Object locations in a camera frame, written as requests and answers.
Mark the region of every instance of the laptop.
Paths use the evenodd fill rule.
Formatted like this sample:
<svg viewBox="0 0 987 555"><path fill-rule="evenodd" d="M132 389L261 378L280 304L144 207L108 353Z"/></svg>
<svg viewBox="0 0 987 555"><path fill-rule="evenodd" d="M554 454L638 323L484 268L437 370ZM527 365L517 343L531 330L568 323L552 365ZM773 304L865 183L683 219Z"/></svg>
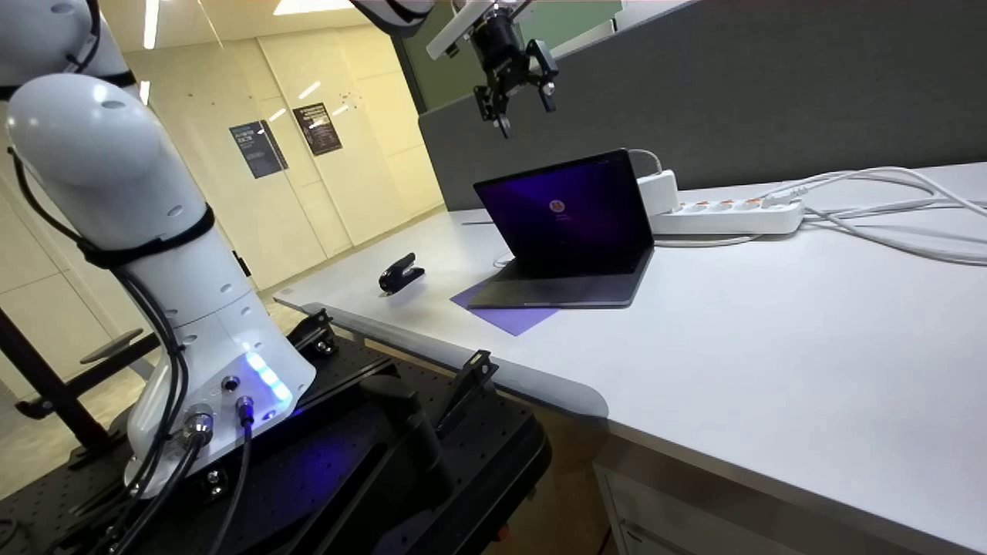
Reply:
<svg viewBox="0 0 987 555"><path fill-rule="evenodd" d="M625 150L476 185L516 260L479 284L470 309L633 304L655 236Z"/></svg>

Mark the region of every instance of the ceiling light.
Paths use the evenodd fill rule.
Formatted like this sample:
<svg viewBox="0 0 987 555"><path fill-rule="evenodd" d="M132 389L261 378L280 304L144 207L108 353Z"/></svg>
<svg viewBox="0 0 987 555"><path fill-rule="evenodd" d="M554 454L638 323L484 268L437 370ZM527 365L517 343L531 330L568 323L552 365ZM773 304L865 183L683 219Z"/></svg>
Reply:
<svg viewBox="0 0 987 555"><path fill-rule="evenodd" d="M340 11L351 8L350 0L280 0L276 15L302 15L302 11Z"/></svg>
<svg viewBox="0 0 987 555"><path fill-rule="evenodd" d="M144 0L144 49L157 47L157 11L160 0Z"/></svg>
<svg viewBox="0 0 987 555"><path fill-rule="evenodd" d="M135 99L142 99L142 105L151 103L151 80L135 84Z"/></svg>

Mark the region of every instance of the laptop screen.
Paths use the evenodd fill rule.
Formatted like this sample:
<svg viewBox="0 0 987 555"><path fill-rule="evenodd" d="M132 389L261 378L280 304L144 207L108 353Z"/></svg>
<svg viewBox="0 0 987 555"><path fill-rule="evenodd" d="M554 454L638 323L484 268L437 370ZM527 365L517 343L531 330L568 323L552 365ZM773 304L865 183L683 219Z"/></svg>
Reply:
<svg viewBox="0 0 987 555"><path fill-rule="evenodd" d="M637 262L655 246L625 150L476 185L525 268Z"/></svg>

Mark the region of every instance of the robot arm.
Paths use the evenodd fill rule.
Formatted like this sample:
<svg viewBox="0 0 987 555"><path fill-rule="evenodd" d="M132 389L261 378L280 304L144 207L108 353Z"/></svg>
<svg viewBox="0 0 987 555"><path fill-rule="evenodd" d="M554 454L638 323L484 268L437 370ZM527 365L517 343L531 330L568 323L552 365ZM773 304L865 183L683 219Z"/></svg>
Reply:
<svg viewBox="0 0 987 555"><path fill-rule="evenodd" d="M433 11L433 0L351 3L388 34L413 34ZM525 5L473 0L441 34L459 40L470 31L479 42L491 78L482 107L504 130L507 94L517 84L539 84L546 94L554 74L546 60L531 74L527 62L539 56L517 53L513 19ZM285 422L316 370L270 321L157 117L132 90L119 90L132 86L132 74L96 0L3 0L0 86L10 92L14 153L64 213L88 260L114 270L171 352L126 426L132 492L157 496L186 468L181 422L207 422L189 472L240 443L243 401L255 412L254 434Z"/></svg>

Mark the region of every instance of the framed picture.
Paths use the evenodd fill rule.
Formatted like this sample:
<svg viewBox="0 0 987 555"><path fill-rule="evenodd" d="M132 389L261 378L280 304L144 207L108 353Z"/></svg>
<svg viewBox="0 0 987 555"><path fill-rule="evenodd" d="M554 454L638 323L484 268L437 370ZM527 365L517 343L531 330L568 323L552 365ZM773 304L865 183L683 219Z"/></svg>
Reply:
<svg viewBox="0 0 987 555"><path fill-rule="evenodd" d="M254 178L286 170L276 131L265 120L251 120L229 130L254 173Z"/></svg>
<svg viewBox="0 0 987 555"><path fill-rule="evenodd" d="M334 117L323 103L297 107L297 120L302 127L302 137L308 143L312 156L320 156L320 153L342 147L340 131L335 131Z"/></svg>

